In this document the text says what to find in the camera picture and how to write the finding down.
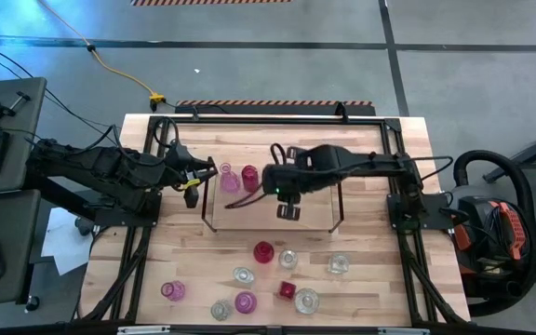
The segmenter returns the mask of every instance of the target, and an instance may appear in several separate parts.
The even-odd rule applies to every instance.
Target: desk
[[[15,116],[4,116],[0,120],[1,128],[21,129],[34,133],[38,115],[41,112],[45,96],[45,78],[28,78],[0,81],[0,102],[10,107],[18,98],[17,91],[27,94],[31,100],[21,102],[14,110]],[[9,131],[9,143],[0,171],[0,192],[15,191],[22,188],[26,176],[26,165],[32,145],[24,138],[33,136],[16,131]]]
[[[0,279],[0,302],[28,295],[30,280],[25,276],[32,275],[28,257],[40,199],[38,191],[0,194],[0,248],[6,262],[6,274]]]
[[[126,115],[121,140],[124,146],[142,150],[150,115]],[[178,120],[186,116],[174,115]],[[404,143],[413,156],[431,156],[432,149],[423,118],[402,118]],[[343,145],[358,153],[382,152],[378,129],[367,126],[317,125],[179,125],[181,142],[198,157],[234,157],[238,148],[253,146],[268,151],[271,143],[313,147],[321,143]],[[418,162],[422,175],[432,172],[430,161]],[[437,178],[426,181],[425,192],[439,191]],[[221,232],[213,234],[201,221],[202,208],[187,209],[171,189],[163,191],[158,225],[153,229],[141,287],[140,324],[191,325],[283,325],[283,326],[409,326],[409,308],[395,233],[388,222],[385,178],[349,179],[342,184],[345,221],[334,234],[315,232]],[[89,312],[116,278],[126,230],[107,230],[94,246],[82,287],[82,308]],[[299,264],[292,271],[254,261],[251,250],[261,240],[296,250]],[[423,231],[430,276],[456,313],[469,319],[454,247],[441,232]],[[345,275],[327,272],[328,258],[335,251],[351,257]],[[258,297],[252,315],[234,313],[225,322],[212,318],[209,307],[219,299],[233,300],[242,287],[233,279],[233,269],[246,266],[257,279],[251,290]],[[187,287],[186,298],[171,302],[160,294],[161,285],[179,279]],[[295,313],[290,302],[275,296],[281,280],[298,288],[313,288],[320,295],[314,315]],[[131,283],[126,286],[123,314]],[[422,289],[416,285],[424,315]]]

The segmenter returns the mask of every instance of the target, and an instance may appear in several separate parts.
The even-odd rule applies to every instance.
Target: white paper
[[[53,208],[49,215],[41,256],[53,256],[60,275],[88,262],[92,234],[80,235],[75,218],[64,208]]]

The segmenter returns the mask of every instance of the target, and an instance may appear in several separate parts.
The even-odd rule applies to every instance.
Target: hazard stripe tape
[[[238,5],[289,3],[293,0],[131,0],[132,6]]]
[[[198,105],[251,105],[251,106],[333,106],[336,100],[183,100],[178,106]],[[347,106],[371,106],[371,101],[349,100],[340,101]]]

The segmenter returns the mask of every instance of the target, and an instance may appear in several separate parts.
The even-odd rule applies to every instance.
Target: gray floor
[[[127,0],[49,2],[93,39],[385,41],[377,0],[160,8],[131,7]],[[536,0],[388,0],[388,5],[397,43],[536,45]],[[0,0],[1,35],[75,37],[28,0]],[[148,113],[147,92],[103,71],[83,48],[5,46],[0,51],[34,75],[46,77],[60,99],[90,119],[120,125],[125,113]],[[101,48],[100,53],[172,102],[371,100],[378,115],[398,115],[385,50]],[[536,52],[399,52],[398,58],[410,115],[426,118],[435,154],[457,156],[488,149],[510,155],[535,140]],[[0,80],[11,78],[0,67]],[[49,102],[38,133],[74,145],[98,137]],[[474,165],[470,175],[475,180],[489,168]],[[536,197],[536,172],[529,177]],[[449,172],[440,180],[443,188],[452,188]],[[491,188],[512,196],[505,181]],[[69,319],[83,271],[57,277],[54,266],[39,265],[33,290],[43,298],[43,307],[25,315],[20,307],[0,305],[0,314],[7,315],[0,327]],[[476,322],[536,330],[536,287],[512,309]]]

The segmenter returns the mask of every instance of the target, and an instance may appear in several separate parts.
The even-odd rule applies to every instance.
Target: wooden tabletop
[[[143,149],[149,116],[126,115],[121,134],[125,147]],[[431,156],[424,119],[411,117],[400,121],[407,152],[413,157]],[[304,148],[329,143],[356,153],[382,153],[380,131],[371,126],[179,124],[179,132],[182,144],[187,145],[194,156],[212,155],[219,162],[237,161],[237,153],[242,150],[264,155],[273,142]],[[422,175],[435,169],[431,161],[419,161],[418,166]],[[436,177],[426,180],[426,193],[438,191]],[[219,231],[213,234],[200,219],[200,204],[188,209],[181,194],[165,189],[161,217],[153,229],[148,251],[138,323],[409,326],[398,243],[389,226],[384,200],[389,193],[386,178],[348,179],[342,184],[342,193],[345,221],[334,234],[303,231]],[[470,319],[451,241],[441,232],[422,233],[432,281],[456,313]],[[115,280],[125,235],[125,228],[110,228],[92,249],[82,287],[83,313],[92,310]],[[256,263],[252,249],[262,240],[275,246],[276,255],[284,248],[297,251],[297,268],[285,270],[277,259],[268,264]],[[327,271],[333,252],[350,256],[348,273],[333,275]],[[255,273],[256,281],[252,286],[234,280],[233,269],[238,266]],[[160,294],[163,283],[172,280],[180,280],[186,287],[182,301],[172,302]],[[318,312],[300,315],[291,302],[278,299],[275,293],[283,280],[298,289],[314,289],[320,298]],[[130,288],[131,281],[127,283],[122,314],[127,310]],[[258,307],[253,314],[235,312],[223,322],[210,315],[214,302],[221,299],[232,302],[244,289],[258,297]],[[426,317],[421,286],[417,284],[416,290],[421,314]]]

